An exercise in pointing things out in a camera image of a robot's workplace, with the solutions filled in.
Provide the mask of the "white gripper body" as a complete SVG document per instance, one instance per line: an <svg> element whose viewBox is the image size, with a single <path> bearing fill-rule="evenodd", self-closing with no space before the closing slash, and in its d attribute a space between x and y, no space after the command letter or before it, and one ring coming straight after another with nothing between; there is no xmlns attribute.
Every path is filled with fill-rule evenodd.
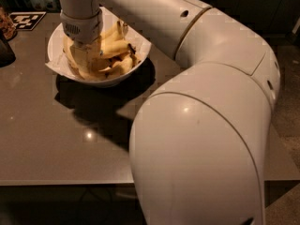
<svg viewBox="0 0 300 225"><path fill-rule="evenodd" d="M71 18L64 11L61 11L60 18L65 34L72 40L82 44L90 44L96 40L103 27L102 12L100 10L87 19Z"/></svg>

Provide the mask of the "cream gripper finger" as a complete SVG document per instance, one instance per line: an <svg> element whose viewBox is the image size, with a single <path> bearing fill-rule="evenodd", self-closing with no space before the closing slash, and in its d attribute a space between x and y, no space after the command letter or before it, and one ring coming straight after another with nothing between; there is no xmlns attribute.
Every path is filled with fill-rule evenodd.
<svg viewBox="0 0 300 225"><path fill-rule="evenodd" d="M99 44L81 44L74 41L69 47L74 61L81 70L90 70L99 64Z"/></svg>

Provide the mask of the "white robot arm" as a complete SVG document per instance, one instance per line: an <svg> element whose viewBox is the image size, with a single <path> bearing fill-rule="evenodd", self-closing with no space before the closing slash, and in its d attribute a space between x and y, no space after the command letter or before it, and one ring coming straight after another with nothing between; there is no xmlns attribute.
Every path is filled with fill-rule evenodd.
<svg viewBox="0 0 300 225"><path fill-rule="evenodd" d="M60 0L90 42L106 8L181 71L138 111L129 140L147 225L264 225L264 154L280 72L270 46L199 0Z"/></svg>

